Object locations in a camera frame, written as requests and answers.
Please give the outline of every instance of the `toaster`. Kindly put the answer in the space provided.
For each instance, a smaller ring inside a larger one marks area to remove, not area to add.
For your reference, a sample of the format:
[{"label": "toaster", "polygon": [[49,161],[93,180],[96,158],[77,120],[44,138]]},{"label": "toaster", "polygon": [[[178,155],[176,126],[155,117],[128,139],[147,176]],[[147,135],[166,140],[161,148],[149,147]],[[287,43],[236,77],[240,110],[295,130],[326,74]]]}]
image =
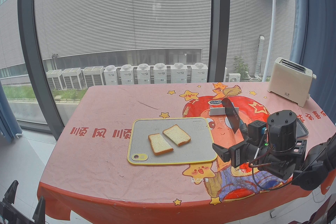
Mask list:
[{"label": "toaster", "polygon": [[309,89],[313,79],[316,79],[316,75],[312,70],[279,57],[274,63],[268,91],[303,107],[310,97]]}]

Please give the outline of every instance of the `bread slice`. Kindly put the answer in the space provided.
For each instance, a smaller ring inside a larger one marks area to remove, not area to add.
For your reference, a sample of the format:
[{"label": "bread slice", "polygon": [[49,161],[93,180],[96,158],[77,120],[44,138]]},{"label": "bread slice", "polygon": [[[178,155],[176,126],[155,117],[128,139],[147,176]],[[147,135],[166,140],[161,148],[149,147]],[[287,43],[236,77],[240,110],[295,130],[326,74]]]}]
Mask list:
[{"label": "bread slice", "polygon": [[169,129],[165,129],[163,133],[178,146],[182,146],[191,140],[189,134],[182,130],[177,124]]},{"label": "bread slice", "polygon": [[150,134],[148,139],[150,141],[150,146],[152,147],[154,155],[156,156],[174,150],[161,134]]}]

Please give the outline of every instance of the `cutting board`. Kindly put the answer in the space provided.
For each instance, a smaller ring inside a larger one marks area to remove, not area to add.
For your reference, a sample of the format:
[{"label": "cutting board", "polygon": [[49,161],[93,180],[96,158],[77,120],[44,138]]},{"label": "cutting board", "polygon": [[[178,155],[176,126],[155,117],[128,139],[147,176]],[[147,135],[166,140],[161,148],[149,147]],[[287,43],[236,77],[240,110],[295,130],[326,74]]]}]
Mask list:
[{"label": "cutting board", "polygon": [[[177,124],[190,135],[191,140],[177,146],[162,132]],[[148,136],[160,133],[174,149],[155,156]],[[216,159],[212,149],[212,135],[208,121],[203,117],[139,119],[133,123],[128,147],[127,159],[134,165],[176,165],[187,163],[205,163]]]}]

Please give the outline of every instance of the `table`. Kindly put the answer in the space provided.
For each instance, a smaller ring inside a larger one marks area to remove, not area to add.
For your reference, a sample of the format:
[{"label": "table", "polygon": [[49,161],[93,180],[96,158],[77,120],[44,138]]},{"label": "table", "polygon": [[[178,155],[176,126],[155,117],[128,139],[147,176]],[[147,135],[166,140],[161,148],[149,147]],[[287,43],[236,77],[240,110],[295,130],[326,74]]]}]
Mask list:
[{"label": "table", "polygon": [[[242,141],[226,116],[209,116],[229,97],[245,123],[266,121],[269,114],[291,109],[309,130],[307,151],[325,142],[336,127],[311,98],[301,108],[274,93],[267,82],[188,83],[90,87],[65,126],[44,169],[37,196],[46,213],[69,220],[73,210],[88,221],[106,223],[223,224],[271,210],[309,195],[298,186],[262,191],[243,164],[234,169],[217,158],[212,163],[134,166],[127,161],[132,123],[139,118],[204,117],[215,143]],[[259,184],[283,181],[258,171]]]}]

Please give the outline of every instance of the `red chinese characters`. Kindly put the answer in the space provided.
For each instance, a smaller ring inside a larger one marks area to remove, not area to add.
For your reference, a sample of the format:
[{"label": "red chinese characters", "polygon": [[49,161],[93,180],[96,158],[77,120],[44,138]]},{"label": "red chinese characters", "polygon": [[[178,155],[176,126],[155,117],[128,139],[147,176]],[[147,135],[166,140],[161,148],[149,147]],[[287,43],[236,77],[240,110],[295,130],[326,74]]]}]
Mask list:
[{"label": "red chinese characters", "polygon": [[115,138],[115,137],[119,137],[119,138],[124,137],[125,139],[130,139],[130,137],[131,137],[131,131],[132,131],[132,129],[122,129],[121,131],[115,129],[114,132],[113,132],[112,137],[113,138]]},{"label": "red chinese characters", "polygon": [[100,137],[105,138],[105,134],[106,134],[105,128],[101,128],[101,129],[95,128],[92,137],[100,136]]},{"label": "red chinese characters", "polygon": [[305,121],[305,119],[303,118],[302,115],[297,115],[297,117],[300,119],[301,122],[304,122],[304,121]]},{"label": "red chinese characters", "polygon": [[79,136],[84,136],[87,133],[88,128],[89,127],[78,127],[78,128],[73,127],[70,134],[74,134],[74,135],[79,134]]},{"label": "red chinese characters", "polygon": [[318,120],[321,118],[321,116],[317,113],[317,111],[313,111],[313,114]]},{"label": "red chinese characters", "polygon": [[307,117],[310,121],[314,120],[314,118],[312,117],[311,114],[306,113],[306,117]]}]

